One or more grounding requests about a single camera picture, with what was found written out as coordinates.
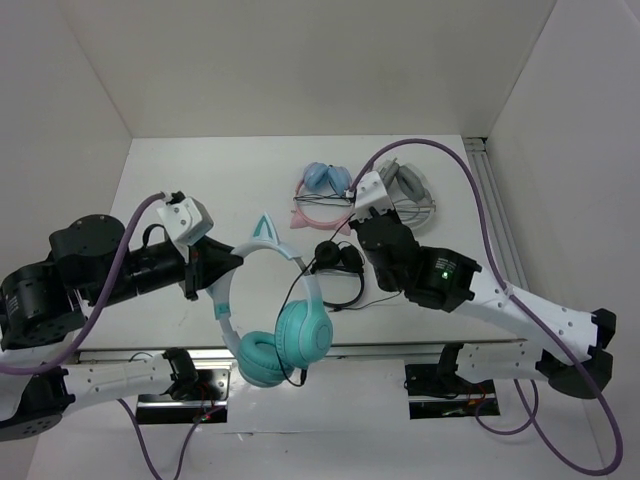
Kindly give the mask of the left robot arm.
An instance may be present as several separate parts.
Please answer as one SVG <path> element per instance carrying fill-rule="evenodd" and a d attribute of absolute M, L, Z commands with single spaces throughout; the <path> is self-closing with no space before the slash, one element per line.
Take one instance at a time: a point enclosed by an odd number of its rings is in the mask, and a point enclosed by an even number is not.
<path fill-rule="evenodd" d="M 124 225 L 109 215 L 89 215 L 49 237 L 45 260 L 26 265 L 1 284 L 1 361 L 16 367 L 40 366 L 69 344 L 87 323 L 82 306 L 96 306 Z M 182 256 L 165 240 L 126 251 L 109 304 L 170 285 L 194 301 L 201 290 L 238 268 L 230 246 L 203 237 Z M 37 436 L 64 416 L 99 403 L 141 394 L 189 397 L 199 381 L 184 348 L 150 358 L 103 366 L 56 366 L 39 374 L 1 378 L 1 438 Z"/>

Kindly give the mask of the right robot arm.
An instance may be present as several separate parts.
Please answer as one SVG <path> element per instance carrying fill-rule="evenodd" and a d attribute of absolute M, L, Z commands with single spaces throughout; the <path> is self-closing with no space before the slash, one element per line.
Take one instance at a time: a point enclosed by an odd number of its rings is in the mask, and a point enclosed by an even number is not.
<path fill-rule="evenodd" d="M 593 399 L 611 380 L 613 357 L 606 348 L 615 334 L 614 313 L 572 310 L 500 283 L 490 269 L 459 252 L 420 245 L 392 210 L 358 213 L 350 226 L 380 289 L 516 336 L 515 344 L 446 345 L 436 369 L 444 390 L 499 378 L 539 379 L 564 395 Z"/>

